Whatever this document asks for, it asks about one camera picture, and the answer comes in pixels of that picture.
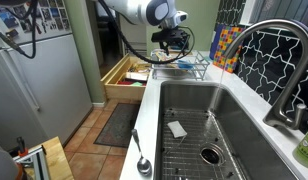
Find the cable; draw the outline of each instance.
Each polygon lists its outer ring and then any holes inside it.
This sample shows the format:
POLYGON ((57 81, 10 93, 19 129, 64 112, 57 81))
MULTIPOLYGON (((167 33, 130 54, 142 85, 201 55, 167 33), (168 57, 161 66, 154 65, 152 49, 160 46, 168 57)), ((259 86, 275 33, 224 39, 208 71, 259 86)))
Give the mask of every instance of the cable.
POLYGON ((5 8, 5 9, 6 9, 9 13, 11 13, 13 16, 15 16, 17 19, 25 20, 25 19, 27 19, 28 16, 31 14, 33 8, 36 8, 36 7, 37 7, 37 5, 35 6, 35 3, 33 3, 33 2, 35 2, 35 1, 36 1, 36 4, 37 4, 38 0, 32 0, 32 1, 31 1, 31 4, 30 4, 30 7, 28 8, 28 10, 26 11, 26 13, 24 14, 23 17, 18 16, 17 14, 15 14, 13 11, 11 11, 11 10, 8 9, 8 8, 5 8))
POLYGON ((32 55, 27 55, 21 49, 21 47, 19 47, 13 40, 7 38, 3 33, 0 32, 0 38, 7 45, 9 45, 15 51, 19 52, 20 54, 22 54, 23 56, 25 56, 25 57, 27 57, 29 59, 33 59, 36 56, 36 38, 35 38, 36 33, 35 33, 35 27, 36 27, 37 4, 38 4, 38 0, 32 0, 28 11, 25 13, 25 15, 23 17, 20 17, 20 16, 16 15, 15 13, 13 13, 12 11, 10 11, 9 9, 6 8, 6 10, 8 12, 10 12, 13 16, 15 16, 16 18, 21 19, 21 20, 27 19, 29 15, 32 16, 32 26, 31 26, 31 31, 32 31, 32 34, 31 34, 32 35, 32 55))
POLYGON ((183 45, 183 47, 182 47, 180 53, 178 53, 178 55, 176 56, 176 58, 178 58, 178 57, 181 55, 181 53, 184 52, 185 47, 186 47, 186 44, 188 43, 188 40, 189 40, 189 39, 190 39, 190 36, 187 36, 186 41, 185 41, 185 43, 184 43, 184 45, 183 45))
POLYGON ((193 42, 192 42, 192 47, 191 47, 191 49, 188 52, 192 52, 192 50, 194 48, 194 45, 195 45, 195 36, 194 36, 194 33, 193 33, 192 29, 187 27, 187 26, 179 26, 179 28, 181 28, 181 29, 188 29, 191 32, 192 38, 193 38, 193 42))
POLYGON ((168 63, 171 63, 171 62, 174 62, 175 60, 178 60, 178 59, 181 59, 187 55, 190 54, 191 51, 187 52, 185 55, 181 56, 181 57, 178 57, 178 58, 173 58, 173 59, 170 59, 170 60, 167 60, 167 61, 153 61, 153 60, 150 60, 150 59, 147 59, 146 57, 142 56, 141 54, 139 54, 138 52, 135 51, 135 49, 130 45, 130 43, 127 41, 126 37, 123 35, 122 31, 119 29, 119 27, 117 26, 117 23, 110 11, 110 9, 108 8, 108 6, 106 5, 106 3, 104 2, 104 0, 98 0, 98 2, 102 5, 102 7, 104 8, 105 12, 107 13, 107 15, 109 16, 109 18, 111 19, 111 21, 113 22, 113 26, 114 26, 114 29, 116 30, 116 32, 118 33, 118 35, 120 36, 120 38, 122 39, 122 41, 124 42, 124 44, 127 46, 127 48, 133 53, 136 55, 136 57, 142 59, 143 61, 145 62, 148 62, 148 63, 152 63, 152 64, 168 64, 168 63))
POLYGON ((23 56, 29 58, 29 59, 34 59, 36 56, 36 33, 35 33, 35 27, 36 27, 36 13, 37 13, 37 4, 38 4, 38 0, 32 0, 30 7, 32 6, 33 3, 33 11, 31 13, 32 16, 32 27, 31 27, 31 31, 32 31, 32 55, 29 56, 27 55, 24 51, 21 53, 23 56))

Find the sponge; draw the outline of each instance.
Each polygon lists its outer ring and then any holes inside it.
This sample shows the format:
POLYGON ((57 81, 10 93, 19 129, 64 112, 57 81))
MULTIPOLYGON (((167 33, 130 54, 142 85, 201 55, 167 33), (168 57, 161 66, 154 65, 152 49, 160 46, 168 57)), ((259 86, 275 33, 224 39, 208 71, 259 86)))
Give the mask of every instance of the sponge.
POLYGON ((167 126, 171 129, 174 138, 183 137, 187 135, 187 132, 183 129, 180 122, 174 121, 167 124, 167 126))

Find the spoon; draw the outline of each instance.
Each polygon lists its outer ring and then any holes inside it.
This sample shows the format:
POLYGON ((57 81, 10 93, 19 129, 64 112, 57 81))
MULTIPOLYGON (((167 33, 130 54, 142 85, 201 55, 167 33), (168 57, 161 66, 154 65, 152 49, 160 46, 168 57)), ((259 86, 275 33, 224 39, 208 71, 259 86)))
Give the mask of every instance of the spoon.
POLYGON ((152 165, 151 165, 151 162, 147 159, 145 159, 142 155, 142 151, 141 151, 141 147, 140 147, 140 144, 139 144, 139 138, 138 138, 138 134, 137 134, 137 130, 136 129, 133 129, 132 130, 132 135, 133 135, 133 138, 134 138, 134 141, 136 142, 137 144, 137 147, 138 147, 138 150, 140 151, 141 153, 141 158, 140 160, 137 162, 137 169, 138 171, 144 175, 144 176, 148 176, 152 173, 152 165))

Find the faucet handle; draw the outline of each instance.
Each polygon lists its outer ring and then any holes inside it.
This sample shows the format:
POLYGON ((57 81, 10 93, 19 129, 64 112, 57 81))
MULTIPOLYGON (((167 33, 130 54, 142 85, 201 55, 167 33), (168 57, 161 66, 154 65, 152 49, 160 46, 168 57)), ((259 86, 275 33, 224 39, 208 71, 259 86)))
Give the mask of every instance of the faucet handle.
POLYGON ((306 110, 306 105, 305 104, 297 104, 296 105, 296 110, 295 110, 295 128, 299 128, 305 110, 306 110))

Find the window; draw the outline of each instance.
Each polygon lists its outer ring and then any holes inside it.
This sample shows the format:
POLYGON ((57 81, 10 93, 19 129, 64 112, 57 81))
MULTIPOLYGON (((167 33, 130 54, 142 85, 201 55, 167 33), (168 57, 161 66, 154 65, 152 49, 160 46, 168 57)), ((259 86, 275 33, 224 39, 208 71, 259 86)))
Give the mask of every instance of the window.
POLYGON ((308 0, 247 0, 241 24, 273 18, 295 19, 308 27, 308 0))

